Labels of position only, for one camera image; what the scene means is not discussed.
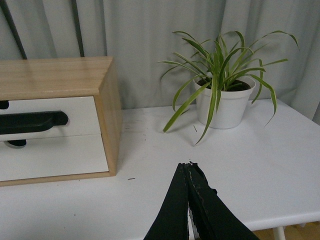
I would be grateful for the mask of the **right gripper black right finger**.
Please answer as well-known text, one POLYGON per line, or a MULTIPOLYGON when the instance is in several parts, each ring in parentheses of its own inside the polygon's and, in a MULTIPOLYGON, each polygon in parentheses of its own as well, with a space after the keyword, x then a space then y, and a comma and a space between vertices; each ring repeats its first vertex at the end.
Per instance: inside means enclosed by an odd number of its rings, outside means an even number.
POLYGON ((192 220, 202 240, 257 240, 209 186, 197 163, 185 165, 192 220))

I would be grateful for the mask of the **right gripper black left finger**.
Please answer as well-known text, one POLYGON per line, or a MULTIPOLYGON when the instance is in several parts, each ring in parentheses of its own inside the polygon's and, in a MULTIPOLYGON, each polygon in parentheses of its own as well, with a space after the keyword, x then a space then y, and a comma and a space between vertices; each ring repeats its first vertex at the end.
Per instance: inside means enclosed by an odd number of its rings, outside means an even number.
POLYGON ((189 238, 188 207, 185 164, 179 163, 158 215, 144 239, 187 240, 189 238))

